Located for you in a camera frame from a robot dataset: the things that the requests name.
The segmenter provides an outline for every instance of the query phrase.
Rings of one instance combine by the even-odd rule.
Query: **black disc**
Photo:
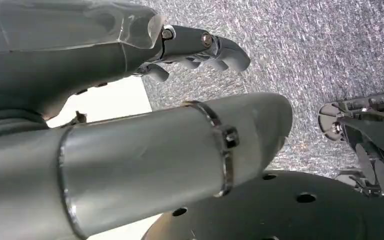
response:
[[[330,178],[267,171],[225,197],[163,214],[142,240],[372,239],[366,234],[367,202],[349,185]]]

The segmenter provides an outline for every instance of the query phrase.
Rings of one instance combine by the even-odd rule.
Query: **white wall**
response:
[[[140,77],[127,77],[107,86],[90,88],[70,97],[61,113],[49,120],[50,127],[68,123],[76,111],[87,114],[88,122],[151,112]],[[140,240],[159,215],[137,221],[90,237],[90,240]]]

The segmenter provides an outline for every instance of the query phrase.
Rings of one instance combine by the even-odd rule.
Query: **robotic finger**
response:
[[[156,63],[181,63],[188,69],[196,69],[201,63],[208,62],[217,71],[230,68],[236,72],[245,71],[251,63],[238,44],[202,29],[168,25],[161,31],[161,38],[163,44],[159,58],[143,64],[136,75],[150,76],[159,82],[165,81],[167,72],[156,67]]]

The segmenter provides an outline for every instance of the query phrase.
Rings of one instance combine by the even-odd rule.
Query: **metal clamp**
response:
[[[219,116],[205,103],[200,101],[185,101],[183,106],[192,107],[202,113],[210,122],[216,145],[222,160],[223,184],[215,197],[227,195],[233,188],[234,168],[232,149],[239,145],[239,135],[236,127],[223,125]]]

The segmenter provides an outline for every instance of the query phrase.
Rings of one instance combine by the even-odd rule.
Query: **bolt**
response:
[[[204,47],[209,48],[213,44],[213,37],[208,32],[204,32],[201,37]]]
[[[170,40],[173,39],[173,33],[169,29],[164,29],[161,33],[162,39]]]
[[[332,132],[334,134],[340,134],[342,132],[342,126],[339,122],[332,123]]]

